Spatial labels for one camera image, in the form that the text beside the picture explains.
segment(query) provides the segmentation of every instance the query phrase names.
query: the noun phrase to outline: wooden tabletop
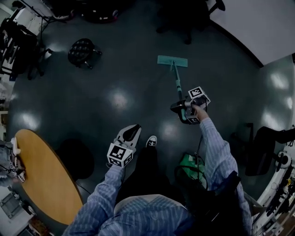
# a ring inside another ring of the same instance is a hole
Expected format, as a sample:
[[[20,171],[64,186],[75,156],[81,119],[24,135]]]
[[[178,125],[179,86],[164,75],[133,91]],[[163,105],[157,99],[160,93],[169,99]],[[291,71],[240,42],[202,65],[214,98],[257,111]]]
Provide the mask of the wooden tabletop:
[[[30,199],[52,219],[70,224],[82,207],[80,193],[67,169],[50,148],[31,130],[15,135],[26,168],[23,188]]]

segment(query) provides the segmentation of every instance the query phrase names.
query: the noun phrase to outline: striped shirt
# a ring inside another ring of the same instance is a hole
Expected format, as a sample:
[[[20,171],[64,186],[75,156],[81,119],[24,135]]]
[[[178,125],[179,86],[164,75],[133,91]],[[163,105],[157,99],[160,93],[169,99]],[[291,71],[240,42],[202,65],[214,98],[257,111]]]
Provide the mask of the striped shirt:
[[[206,146],[205,176],[208,190],[215,190],[232,171],[238,172],[230,146],[217,132],[210,118],[204,119],[200,128]],[[114,215],[116,197],[122,184],[124,168],[113,165],[104,182],[98,184],[78,212],[64,236],[138,236],[174,235],[178,226],[192,217],[188,210],[169,198],[159,195],[152,201],[138,196],[122,206]],[[241,183],[237,186],[243,226],[251,235],[252,218],[244,198]]]

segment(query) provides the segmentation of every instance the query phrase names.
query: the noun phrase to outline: floor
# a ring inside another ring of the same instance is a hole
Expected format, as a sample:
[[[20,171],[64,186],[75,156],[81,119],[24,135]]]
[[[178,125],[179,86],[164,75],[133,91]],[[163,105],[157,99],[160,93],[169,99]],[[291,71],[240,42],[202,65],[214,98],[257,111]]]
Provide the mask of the floor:
[[[206,91],[212,101],[208,114],[225,140],[244,122],[253,122],[256,130],[263,125],[277,130],[290,126],[294,97],[291,57],[259,69],[213,27],[195,30],[192,44],[185,45],[181,32],[155,32],[160,25],[158,8],[153,1],[138,0],[112,24],[92,24],[80,17],[67,24],[50,24],[43,38],[54,53],[42,65],[43,77],[17,79],[8,137],[19,129],[31,129],[53,149],[67,138],[81,140],[93,154],[95,167],[91,177],[78,183],[91,192],[108,170],[106,153],[119,130],[140,124],[137,148],[156,135],[160,168],[173,182],[182,153],[196,151],[201,132],[198,125],[184,125],[170,111],[178,99],[177,90],[169,66],[157,64],[158,55],[189,60],[188,68],[179,68],[183,91],[197,86]],[[100,59],[94,59],[93,70],[76,68],[67,60],[70,46],[80,38],[91,39],[103,52]],[[273,167],[264,176],[246,177],[242,161],[236,158],[244,190],[258,199]],[[127,167],[127,176],[134,165],[135,161]],[[88,193],[79,189],[85,201]],[[38,213],[53,233],[63,232],[65,225]]]

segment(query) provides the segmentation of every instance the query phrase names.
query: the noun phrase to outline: black shoe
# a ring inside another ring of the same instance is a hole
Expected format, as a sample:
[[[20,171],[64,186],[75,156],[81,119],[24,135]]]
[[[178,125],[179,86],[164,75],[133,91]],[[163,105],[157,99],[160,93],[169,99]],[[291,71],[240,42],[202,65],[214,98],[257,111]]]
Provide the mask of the black shoe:
[[[157,136],[152,135],[149,137],[149,139],[147,140],[147,144],[146,147],[156,147],[157,145]]]

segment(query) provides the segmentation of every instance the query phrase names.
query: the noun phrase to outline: black chair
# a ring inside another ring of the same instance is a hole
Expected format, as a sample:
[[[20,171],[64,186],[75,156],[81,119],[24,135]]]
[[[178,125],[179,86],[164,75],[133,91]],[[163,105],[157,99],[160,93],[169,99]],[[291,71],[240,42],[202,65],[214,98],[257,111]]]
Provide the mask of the black chair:
[[[191,31],[196,27],[203,31],[209,25],[210,14],[216,9],[225,11],[225,5],[222,0],[216,0],[215,5],[209,10],[205,0],[183,0],[167,1],[158,11],[158,16],[165,18],[168,22],[157,28],[157,33],[161,34],[169,30],[173,25],[179,25],[186,32],[187,39],[185,44],[191,44]]]
[[[6,31],[10,42],[7,45],[7,53],[3,54],[2,63],[6,59],[10,64],[13,63],[12,69],[2,67],[10,70],[10,75],[16,77],[18,74],[23,74],[29,67],[28,79],[32,79],[31,73],[35,67],[40,76],[44,72],[39,67],[39,58],[44,56],[46,52],[52,53],[51,49],[45,49],[42,42],[38,42],[37,36],[29,31],[23,25],[19,25],[11,19],[5,19],[2,22],[1,32]]]
[[[276,142],[288,143],[295,140],[295,129],[275,131],[263,126],[257,131],[254,139],[253,123],[247,123],[246,126],[250,128],[248,142],[241,140],[236,133],[231,134],[232,138],[239,141],[245,147],[245,152],[248,156],[245,174],[247,176],[266,174],[273,158],[278,162],[276,171],[279,171],[281,165],[287,163],[288,158],[284,155],[279,157],[273,153]]]

